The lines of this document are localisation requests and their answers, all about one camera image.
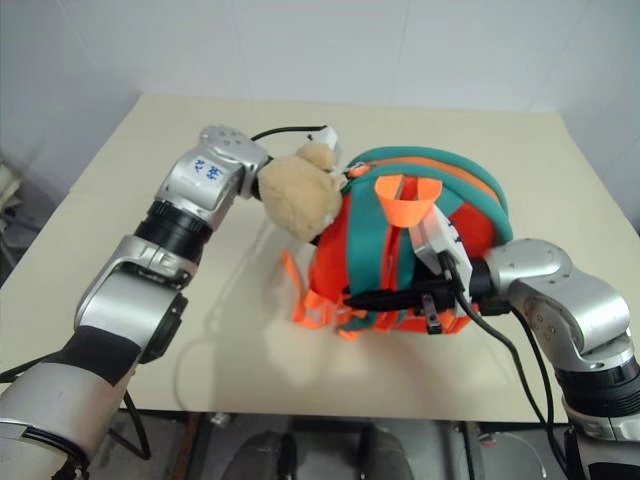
plush toy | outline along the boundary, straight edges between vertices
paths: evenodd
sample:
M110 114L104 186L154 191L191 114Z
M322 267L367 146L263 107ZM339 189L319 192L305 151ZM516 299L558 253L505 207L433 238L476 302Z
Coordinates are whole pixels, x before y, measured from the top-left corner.
M266 165L258 173L258 186L273 222L302 242L322 233L342 206L343 177L331 174L336 162L327 144L311 142Z

table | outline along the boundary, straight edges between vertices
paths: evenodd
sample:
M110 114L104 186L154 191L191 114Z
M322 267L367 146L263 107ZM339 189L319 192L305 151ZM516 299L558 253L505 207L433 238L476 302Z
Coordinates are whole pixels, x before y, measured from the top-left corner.
M640 241L558 115L144 95L0 291L0 369L66 341L86 286L143 219L173 162L214 123L248 134L330 124L341 136L343 164L393 144L468 156L502 183L516 237L562 246L640 315ZM287 134L264 144L282 155L302 140ZM284 248L303 265L313 252L275 229L259 202L236 200L185 291L190 303L168 352L131 382L139 408L535 421L508 352L475 325L456 336L367 333L355 343L294 325L295 292L279 262ZM544 404L520 326L510 316L490 321L520 350Z

backpack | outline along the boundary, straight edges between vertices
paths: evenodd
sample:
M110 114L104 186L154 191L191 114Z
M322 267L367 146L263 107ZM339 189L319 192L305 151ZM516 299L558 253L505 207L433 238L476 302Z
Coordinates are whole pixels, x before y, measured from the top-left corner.
M348 182L342 189L342 208L317 242L308 288L290 254L283 255L299 292L293 320L307 328L333 325L349 340L368 329L428 331L419 308L380 312L345 303L367 292L375 298L378 291L408 290L424 275L403 222L424 215L425 202L418 193L425 185L438 185L432 201L455 225L469 258L482 257L512 239L502 188L467 158L434 148L381 147L357 156L344 173ZM389 188L397 189L395 196L388 195ZM442 333L450 334L459 332L469 318L456 317L449 309L438 313L438 321Z

backpack handle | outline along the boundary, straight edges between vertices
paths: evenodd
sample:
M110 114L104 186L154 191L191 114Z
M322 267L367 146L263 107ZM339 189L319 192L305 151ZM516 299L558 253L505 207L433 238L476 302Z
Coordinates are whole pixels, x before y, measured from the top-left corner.
M407 197L407 182L417 181L417 198ZM404 175L378 177L375 192L388 222L401 228L414 227L424 218L442 193L442 182L433 178L410 178Z

black cable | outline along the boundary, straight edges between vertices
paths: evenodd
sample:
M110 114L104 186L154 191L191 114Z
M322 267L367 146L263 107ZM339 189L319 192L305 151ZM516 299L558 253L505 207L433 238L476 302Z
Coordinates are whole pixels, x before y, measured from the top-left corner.
M50 357L52 354L43 355L42 357L38 357L34 360L29 360L28 362L23 363L22 365L18 365L17 367L13 367L9 370L6 370L0 373L0 384L2 383L12 383L14 382L18 376L26 370L29 370L35 364L40 363L46 358Z
M151 447L149 446L147 432L144 428L144 424L142 423L142 418L140 418L140 413L133 403L128 390L124 393L124 404L127 407L127 411L129 412L129 416L131 417L133 426L136 429L136 434L138 435L140 446L137 447L122 435L120 435L118 432L116 432L113 428L109 429L109 436L114 441L133 453L136 457L139 457L143 460L149 460L151 458Z
M260 132L257 135L251 137L252 142L256 142L261 138L267 137L269 135L273 135L275 133L285 133L285 132L318 132L323 128L326 128L326 125L315 126L315 127L279 127L272 128L271 130L265 130L264 132Z
M73 460L68 459L64 465L60 467L60 470L51 477L51 480L77 480L78 473L82 480L89 480L89 472L87 472L87 469L77 465Z
M538 343L533 336L531 331L531 327L527 323L527 320L518 312L516 309L512 309L511 311L515 317L518 319L520 326L524 330L525 335L527 336L527 340L529 340L529 344L531 345L531 349L533 350L533 354L536 357L536 362L538 363L538 368L540 369L540 375L542 375L542 383L544 384L544 393L547 400L547 439L549 440L549 447L551 448L551 452L553 456L556 457L556 461L562 471L567 473L567 460L562 452L562 448L558 443L558 439L555 437L553 432L554 427L554 411L553 411L553 393L551 392L551 382L549 381L549 374L547 373L547 368L544 365L544 361L542 359L542 354L540 353L540 348L538 347Z
M547 432L547 439L549 441L549 446L551 448L551 451L554 457L556 458L556 461L558 462L558 465L560 466L563 473L567 475L566 462L562 457L561 452L556 449L556 447L559 447L559 445L557 445L557 441L555 440L555 436L553 435L553 424L549 425L548 420L545 420L545 418L542 415L542 412L540 411L540 408L538 407L538 404L536 403L535 398L533 397L533 393L529 388L529 382L527 382L527 377L524 373L524 368L522 367L522 362L520 361L520 355L518 353L518 350L516 349L515 345L511 342L511 340L509 340L506 336L504 336L498 330L496 330L491 325L489 325L480 315L478 315L478 313L476 313L476 311L473 309L471 304L467 301L467 299L464 296L464 286L462 285L460 277L458 276L458 271L456 270L456 267L455 267L455 263L453 262L451 257L448 254L444 253L444 254L441 254L439 258L440 258L440 261L444 264L445 269L449 271L453 281L457 285L456 292L455 292L456 300L458 301L462 309L465 311L465 313L469 316L469 318L471 318L471 320L473 320L473 322L476 325L478 325L482 330L484 330L493 338L495 338L500 343L502 343L507 348L507 350L509 350L509 353L511 353L511 358L513 359L513 363L516 367L516 371L518 372L518 377L520 378L520 383L522 384L522 388L527 397L527 400L529 401L531 408L535 412L536 417L538 418L538 421ZM544 371L545 371L545 375L543 375L543 383L544 383L544 377L546 377L547 382L549 380L548 376L546 375L546 369ZM553 399L551 400L551 410L549 410L549 412L553 413Z

